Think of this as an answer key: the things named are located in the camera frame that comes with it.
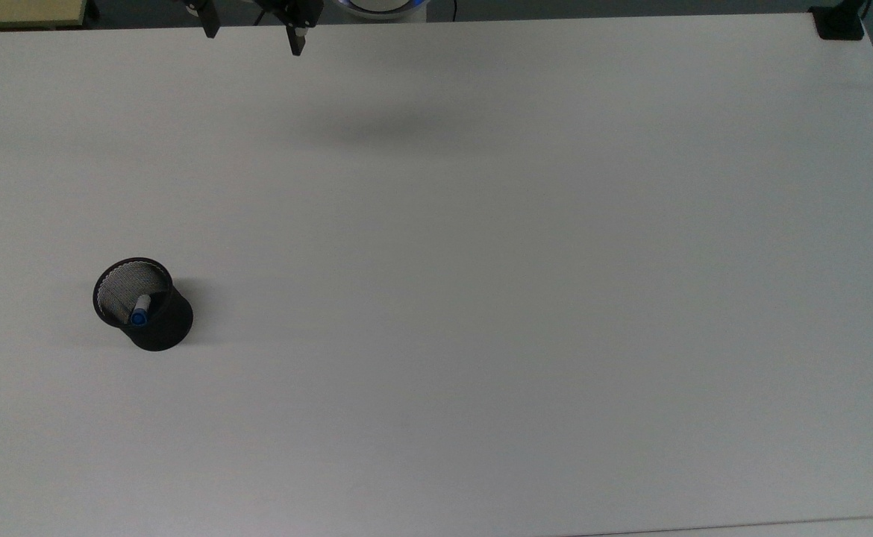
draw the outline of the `white marker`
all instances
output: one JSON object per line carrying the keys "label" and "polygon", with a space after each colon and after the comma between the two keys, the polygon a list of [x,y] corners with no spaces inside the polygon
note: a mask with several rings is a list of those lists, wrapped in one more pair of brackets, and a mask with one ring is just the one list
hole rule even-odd
{"label": "white marker", "polygon": [[135,326],[144,326],[148,322],[148,307],[151,306],[151,296],[141,295],[135,303],[135,309],[132,310],[130,318],[131,323]]}

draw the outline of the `black mesh pen holder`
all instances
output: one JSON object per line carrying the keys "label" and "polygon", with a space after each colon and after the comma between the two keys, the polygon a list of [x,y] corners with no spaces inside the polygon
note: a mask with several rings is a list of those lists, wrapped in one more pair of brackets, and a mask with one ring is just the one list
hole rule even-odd
{"label": "black mesh pen holder", "polygon": [[95,311],[146,351],[174,347],[191,330],[191,304],[159,262],[133,257],[110,266],[95,284]]}

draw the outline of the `wooden table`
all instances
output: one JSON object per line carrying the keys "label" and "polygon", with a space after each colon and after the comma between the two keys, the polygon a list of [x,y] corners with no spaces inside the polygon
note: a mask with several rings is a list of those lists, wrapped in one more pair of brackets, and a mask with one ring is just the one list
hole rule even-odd
{"label": "wooden table", "polygon": [[[0,0],[0,28],[81,26],[88,0]],[[96,17],[95,7],[88,10]]]}
{"label": "wooden table", "polygon": [[[93,312],[161,261],[161,354]],[[873,48],[809,14],[0,34],[0,535],[873,517]]]}

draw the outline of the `black clamp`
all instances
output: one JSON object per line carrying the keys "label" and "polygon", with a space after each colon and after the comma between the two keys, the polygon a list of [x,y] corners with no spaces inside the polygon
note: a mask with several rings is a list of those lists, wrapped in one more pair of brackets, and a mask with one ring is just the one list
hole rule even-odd
{"label": "black clamp", "polygon": [[324,10],[324,0],[254,0],[260,9],[273,14],[287,30],[290,52],[301,55],[307,43],[307,29],[317,26]]}

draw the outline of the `gray floor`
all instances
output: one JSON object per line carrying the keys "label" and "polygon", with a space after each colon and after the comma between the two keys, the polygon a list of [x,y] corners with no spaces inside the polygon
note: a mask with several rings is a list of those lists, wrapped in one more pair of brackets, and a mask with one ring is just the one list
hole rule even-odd
{"label": "gray floor", "polygon": [[[328,4],[321,24],[347,22],[341,10]],[[833,0],[457,0],[457,20],[519,20],[545,18],[687,15],[716,13],[804,13],[812,4],[835,4]],[[101,18],[93,28],[198,27],[197,18],[180,2],[168,0],[96,0]],[[254,22],[260,9],[246,0],[215,0],[224,26]],[[432,0],[429,20],[449,21],[453,0]],[[267,15],[261,24],[277,21]],[[873,4],[866,27],[873,42]]]}

